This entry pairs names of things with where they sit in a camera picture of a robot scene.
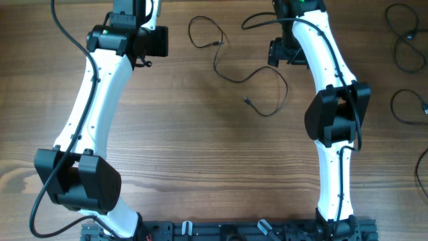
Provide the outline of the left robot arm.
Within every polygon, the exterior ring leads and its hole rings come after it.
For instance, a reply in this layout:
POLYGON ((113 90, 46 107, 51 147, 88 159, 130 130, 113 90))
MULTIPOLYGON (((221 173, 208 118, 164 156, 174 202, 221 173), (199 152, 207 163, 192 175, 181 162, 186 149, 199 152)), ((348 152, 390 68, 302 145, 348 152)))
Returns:
POLYGON ((168 29, 156 19, 161 3, 115 1, 80 49, 86 71, 70 117, 51 149, 37 151, 41 195, 83 220, 97 223, 105 240, 153 240, 141 215, 121 198, 121 176, 106 160, 118 101, 135 68, 168 54, 168 29))

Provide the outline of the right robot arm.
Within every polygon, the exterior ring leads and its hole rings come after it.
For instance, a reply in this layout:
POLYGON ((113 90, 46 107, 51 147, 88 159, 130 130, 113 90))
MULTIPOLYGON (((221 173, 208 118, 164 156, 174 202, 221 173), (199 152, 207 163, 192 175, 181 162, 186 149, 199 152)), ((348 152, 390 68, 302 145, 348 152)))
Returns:
POLYGON ((335 42, 323 1, 273 1, 282 37, 271 42, 268 63, 307 66, 316 95, 304 115, 320 167, 316 208, 319 240, 360 240, 350 201, 350 159, 361 149, 361 126, 371 89, 349 70, 335 42))

